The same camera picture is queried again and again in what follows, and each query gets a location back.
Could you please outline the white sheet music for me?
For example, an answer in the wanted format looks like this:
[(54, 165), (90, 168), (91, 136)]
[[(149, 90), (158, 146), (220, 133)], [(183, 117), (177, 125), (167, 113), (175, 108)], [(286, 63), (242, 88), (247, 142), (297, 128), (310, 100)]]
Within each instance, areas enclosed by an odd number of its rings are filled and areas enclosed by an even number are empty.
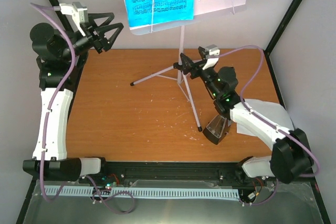
[(290, 130), (294, 129), (292, 120), (288, 112), (279, 103), (267, 102), (257, 99), (246, 99), (245, 102), (259, 114), (265, 116), (280, 126), (284, 126)]

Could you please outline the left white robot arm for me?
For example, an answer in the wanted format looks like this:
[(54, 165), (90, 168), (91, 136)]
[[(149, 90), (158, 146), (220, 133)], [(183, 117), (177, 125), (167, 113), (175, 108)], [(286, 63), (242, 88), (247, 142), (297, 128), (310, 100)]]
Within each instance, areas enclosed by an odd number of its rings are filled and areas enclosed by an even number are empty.
[(66, 129), (89, 50), (94, 48), (99, 54), (110, 50), (123, 29), (122, 23), (113, 20), (113, 13), (89, 14), (79, 31), (66, 32), (69, 42), (49, 23), (31, 29), (42, 104), (36, 147), (32, 158), (23, 161), (23, 170), (33, 177), (73, 182), (90, 175), (100, 184), (108, 180), (103, 157), (67, 156)]

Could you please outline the black metronome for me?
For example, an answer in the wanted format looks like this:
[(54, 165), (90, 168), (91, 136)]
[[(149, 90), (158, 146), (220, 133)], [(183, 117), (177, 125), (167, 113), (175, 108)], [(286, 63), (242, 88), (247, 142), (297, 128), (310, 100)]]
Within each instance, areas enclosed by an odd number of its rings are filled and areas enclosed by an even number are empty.
[(215, 116), (203, 129), (203, 135), (213, 144), (218, 145), (229, 133), (232, 121), (222, 115)]

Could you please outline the clear plastic metronome cover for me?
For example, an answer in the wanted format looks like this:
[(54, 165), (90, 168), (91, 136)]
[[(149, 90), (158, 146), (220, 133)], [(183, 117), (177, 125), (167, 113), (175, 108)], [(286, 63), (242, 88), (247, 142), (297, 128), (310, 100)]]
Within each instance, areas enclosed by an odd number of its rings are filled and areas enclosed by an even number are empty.
[(206, 129), (212, 136), (220, 138), (223, 135), (225, 124), (226, 118), (221, 115), (217, 115), (208, 123)]

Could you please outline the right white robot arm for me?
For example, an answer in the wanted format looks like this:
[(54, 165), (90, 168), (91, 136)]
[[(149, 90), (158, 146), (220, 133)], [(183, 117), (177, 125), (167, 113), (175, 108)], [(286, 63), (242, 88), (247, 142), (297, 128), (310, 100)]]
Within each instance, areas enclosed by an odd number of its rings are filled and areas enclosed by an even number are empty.
[(307, 147), (304, 131), (277, 125), (255, 111), (235, 91), (238, 80), (233, 67), (222, 67), (216, 71), (207, 66), (207, 56), (199, 62), (194, 62), (185, 54), (180, 57), (182, 63), (176, 63), (174, 67), (190, 74), (192, 79), (201, 78), (218, 114), (227, 121), (242, 125), (271, 150), (270, 156), (250, 157), (243, 161), (241, 169), (246, 177), (274, 177), (285, 184), (299, 177), (310, 177), (308, 170), (317, 161)]

